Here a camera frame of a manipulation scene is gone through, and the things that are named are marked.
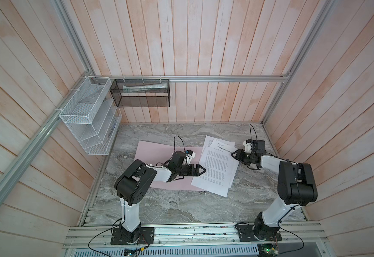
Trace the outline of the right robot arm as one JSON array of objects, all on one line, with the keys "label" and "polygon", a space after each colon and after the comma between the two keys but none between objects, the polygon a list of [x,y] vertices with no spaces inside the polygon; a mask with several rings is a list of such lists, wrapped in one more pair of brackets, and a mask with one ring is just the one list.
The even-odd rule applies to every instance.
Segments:
[{"label": "right robot arm", "polygon": [[269,169],[278,173],[278,197],[263,212],[259,213],[253,225],[239,222],[235,225],[241,242],[281,239],[277,233],[281,222],[297,208],[317,200],[318,192],[312,167],[308,163],[297,163],[279,158],[266,151],[265,141],[249,139],[243,142],[244,149],[238,149],[231,156],[241,164],[257,171]]}]

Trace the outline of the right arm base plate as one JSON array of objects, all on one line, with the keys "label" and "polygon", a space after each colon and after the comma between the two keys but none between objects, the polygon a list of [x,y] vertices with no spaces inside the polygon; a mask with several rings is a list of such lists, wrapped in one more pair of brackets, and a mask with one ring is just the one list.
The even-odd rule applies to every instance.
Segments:
[{"label": "right arm base plate", "polygon": [[282,236],[279,228],[265,225],[251,225],[247,223],[235,224],[241,242],[264,242],[264,241],[281,241]]}]

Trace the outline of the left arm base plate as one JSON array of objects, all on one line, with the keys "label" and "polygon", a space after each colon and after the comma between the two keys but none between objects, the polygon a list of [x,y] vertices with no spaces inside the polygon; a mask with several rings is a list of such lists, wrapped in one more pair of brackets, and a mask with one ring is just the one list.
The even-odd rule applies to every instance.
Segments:
[{"label": "left arm base plate", "polygon": [[111,245],[135,245],[145,244],[150,245],[154,242],[155,228],[154,227],[140,227],[133,232],[128,232],[124,228],[113,229]]}]

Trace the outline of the printed paper sheet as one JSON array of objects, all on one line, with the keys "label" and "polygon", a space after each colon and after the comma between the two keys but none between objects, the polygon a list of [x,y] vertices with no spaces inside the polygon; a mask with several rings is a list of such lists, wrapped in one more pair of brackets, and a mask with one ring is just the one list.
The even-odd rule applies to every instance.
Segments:
[{"label": "printed paper sheet", "polygon": [[191,185],[227,197],[238,168],[238,161],[228,152],[205,147],[199,164],[206,169],[206,172],[199,177],[194,177]]}]

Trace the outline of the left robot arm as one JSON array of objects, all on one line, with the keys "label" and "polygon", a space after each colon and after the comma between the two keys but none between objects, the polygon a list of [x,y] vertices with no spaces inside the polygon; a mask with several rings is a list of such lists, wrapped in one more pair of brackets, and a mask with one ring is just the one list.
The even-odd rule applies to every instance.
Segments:
[{"label": "left robot arm", "polygon": [[170,159],[160,166],[136,159],[121,174],[114,185],[122,210],[121,224],[116,231],[125,242],[135,243],[139,239],[139,203],[153,182],[170,183],[185,177],[199,177],[206,172],[201,165],[191,163],[194,157],[192,150],[175,151]]}]

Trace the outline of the pink file folder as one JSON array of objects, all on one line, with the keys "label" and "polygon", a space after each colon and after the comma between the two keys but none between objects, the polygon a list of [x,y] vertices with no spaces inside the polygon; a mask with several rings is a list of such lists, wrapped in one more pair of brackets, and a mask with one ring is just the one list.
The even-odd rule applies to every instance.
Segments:
[{"label": "pink file folder", "polygon": [[[146,164],[156,165],[167,161],[173,154],[174,147],[159,143],[139,141],[134,159]],[[185,177],[175,182],[153,182],[150,187],[173,191],[205,191],[191,184],[193,177]]]}]

